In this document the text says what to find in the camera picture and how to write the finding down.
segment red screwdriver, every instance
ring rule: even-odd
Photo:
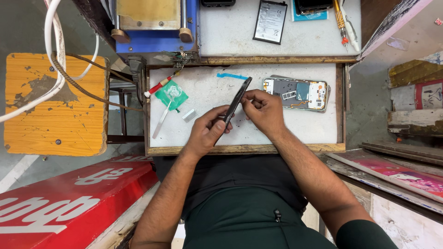
[[[149,97],[151,94],[155,93],[158,89],[160,89],[163,86],[165,86],[172,79],[172,77],[179,76],[180,75],[180,71],[182,69],[183,68],[181,68],[180,70],[175,71],[173,75],[171,75],[171,76],[167,77],[166,79],[160,81],[156,86],[152,87],[149,91],[144,92],[144,95],[146,97]]]

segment screwdriver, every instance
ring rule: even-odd
[[[345,29],[346,29],[346,33],[349,36],[349,43],[351,43],[351,45],[354,47],[355,51],[360,52],[360,46],[358,45],[358,42],[357,42],[357,35],[355,34],[354,27],[352,26],[351,21],[349,21],[348,16],[346,15],[345,9],[343,8],[344,2],[345,2],[344,0],[340,0],[342,15],[345,17],[344,18]]]
[[[340,10],[340,5],[338,4],[338,0],[332,0],[335,9],[335,18],[337,19],[338,29],[340,30],[340,34],[342,36],[342,44],[346,46],[346,51],[348,51],[348,38],[346,37],[346,29],[345,29],[345,21],[343,20],[342,11]]]
[[[164,80],[160,81],[156,86],[152,87],[149,91],[144,92],[144,95],[146,97],[149,97],[151,94],[155,93],[158,89],[160,89],[163,86],[165,86],[172,79],[172,77],[179,76],[180,75],[180,71],[182,69],[183,68],[181,68],[180,70],[175,71],[173,75],[171,75],[171,76],[165,78]]]

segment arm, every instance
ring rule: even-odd
[[[191,135],[151,202],[143,212],[132,237],[131,248],[170,248],[182,213],[195,165],[225,131],[223,115],[229,105],[216,107],[196,119]]]
[[[247,91],[241,103],[246,119],[252,120],[277,147],[334,238],[348,221],[374,222],[346,185],[286,128],[280,97],[256,89]]]

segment black shirt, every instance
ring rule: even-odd
[[[275,209],[281,214],[280,222],[276,222]],[[379,225],[367,220],[344,224],[336,247],[306,227],[301,213],[280,196],[259,187],[231,187],[214,193],[189,213],[185,230],[184,249],[397,248]]]

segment hand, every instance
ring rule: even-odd
[[[241,105],[246,113],[246,119],[252,120],[271,141],[287,131],[280,97],[259,89],[250,90],[243,95]]]
[[[196,119],[189,140],[182,150],[183,153],[193,155],[197,160],[200,160],[214,147],[223,131],[229,133],[232,130],[232,124],[229,122],[225,130],[222,117],[226,115],[228,109],[229,105],[215,107]]]

